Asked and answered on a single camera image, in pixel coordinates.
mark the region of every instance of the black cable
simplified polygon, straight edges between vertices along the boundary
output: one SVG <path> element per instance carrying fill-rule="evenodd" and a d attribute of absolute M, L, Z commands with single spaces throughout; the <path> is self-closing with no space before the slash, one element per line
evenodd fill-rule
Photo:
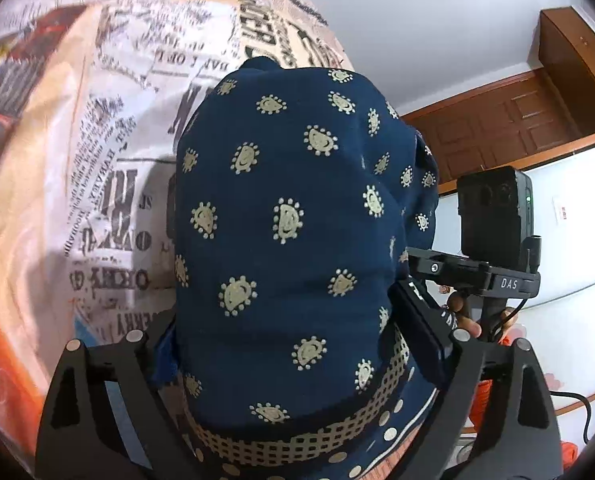
<path fill-rule="evenodd" d="M 558 296 L 556 298 L 551 298 L 550 300 L 542 301 L 542 303 L 531 304 L 529 308 L 535 308 L 537 306 L 543 306 L 545 304 L 553 303 L 554 301 L 563 300 L 564 298 L 568 298 L 569 296 L 579 294 L 580 292 L 586 290 L 587 288 L 591 288 L 592 286 L 595 286 L 595 282 L 589 283 L 588 285 L 584 285 L 582 288 L 578 288 L 577 290 L 572 290 L 571 292 L 562 294 L 561 296 Z"/>
<path fill-rule="evenodd" d="M 495 339 L 495 342 L 498 342 L 501 339 L 501 335 L 503 333 L 502 330 L 500 330 L 501 328 L 504 327 L 504 323 L 506 323 L 509 319 L 512 319 L 513 317 L 517 316 L 517 313 L 522 310 L 522 307 L 524 305 L 527 304 L 527 301 L 529 300 L 529 298 L 524 298 L 522 301 L 520 301 L 519 305 L 517 305 L 513 312 L 511 312 L 510 314 L 508 314 L 507 316 L 504 316 L 502 319 L 500 319 L 498 321 L 498 323 L 493 327 L 493 330 L 491 330 L 491 334 L 493 334 L 493 338 Z"/>
<path fill-rule="evenodd" d="M 582 438 L 584 439 L 584 444 L 589 443 L 589 424 L 591 423 L 591 403 L 589 400 L 580 394 L 573 394 L 571 392 L 551 392 L 549 393 L 554 397 L 571 397 L 572 399 L 577 399 L 584 404 L 586 407 L 586 424 L 584 425 L 584 433 Z"/>

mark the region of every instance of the door panel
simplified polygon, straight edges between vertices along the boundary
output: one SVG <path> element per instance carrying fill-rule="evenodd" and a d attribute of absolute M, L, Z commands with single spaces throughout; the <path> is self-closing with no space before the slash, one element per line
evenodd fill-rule
<path fill-rule="evenodd" d="M 440 169 L 440 184 L 578 137 L 543 69 L 428 108 L 428 113 L 418 110 L 403 119 L 415 126 L 431 147 Z"/>

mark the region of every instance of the finger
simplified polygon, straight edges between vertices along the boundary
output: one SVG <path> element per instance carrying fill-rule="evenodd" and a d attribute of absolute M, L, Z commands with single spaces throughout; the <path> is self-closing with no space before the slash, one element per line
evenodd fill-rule
<path fill-rule="evenodd" d="M 464 298 L 462 298 L 459 292 L 454 292 L 449 296 L 447 305 L 451 312 L 459 312 L 464 306 Z"/>
<path fill-rule="evenodd" d="M 512 312 L 513 312 L 512 308 L 507 308 L 504 311 L 504 317 L 510 316 Z M 504 330 L 511 328 L 514 324 L 516 324 L 516 322 L 517 322 L 517 314 L 515 316 L 513 316 L 511 319 L 507 319 L 504 322 Z"/>
<path fill-rule="evenodd" d="M 473 337 L 479 337 L 482 335 L 482 327 L 479 323 L 474 322 L 472 319 L 468 319 L 465 316 L 457 316 L 457 326 L 468 331 Z"/>

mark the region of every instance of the blue bucket hat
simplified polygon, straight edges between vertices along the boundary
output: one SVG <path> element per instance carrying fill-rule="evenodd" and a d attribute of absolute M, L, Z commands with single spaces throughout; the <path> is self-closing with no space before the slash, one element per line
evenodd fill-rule
<path fill-rule="evenodd" d="M 437 166 L 362 75 L 248 60 L 178 146 L 180 430 L 207 479 L 359 478 L 435 389 L 391 319 Z"/>

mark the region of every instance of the screw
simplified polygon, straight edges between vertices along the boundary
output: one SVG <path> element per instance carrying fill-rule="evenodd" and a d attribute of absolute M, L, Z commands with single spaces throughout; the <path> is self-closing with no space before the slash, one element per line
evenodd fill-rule
<path fill-rule="evenodd" d="M 518 339 L 516 339 L 515 344 L 517 345 L 517 348 L 526 352 L 528 352 L 531 349 L 531 344 L 529 340 L 524 339 L 523 337 L 519 337 Z"/>
<path fill-rule="evenodd" d="M 467 330 L 464 330 L 463 328 L 457 328 L 453 330 L 453 338 L 462 343 L 466 343 L 471 338 L 471 335 Z"/>
<path fill-rule="evenodd" d="M 79 339 L 71 339 L 66 343 L 66 349 L 69 352 L 75 352 L 80 346 L 82 346 L 82 342 Z"/>
<path fill-rule="evenodd" d="M 142 338 L 142 336 L 144 336 L 144 332 L 142 332 L 141 330 L 135 329 L 135 330 L 131 330 L 131 332 L 126 334 L 126 340 L 129 343 L 137 343 Z"/>

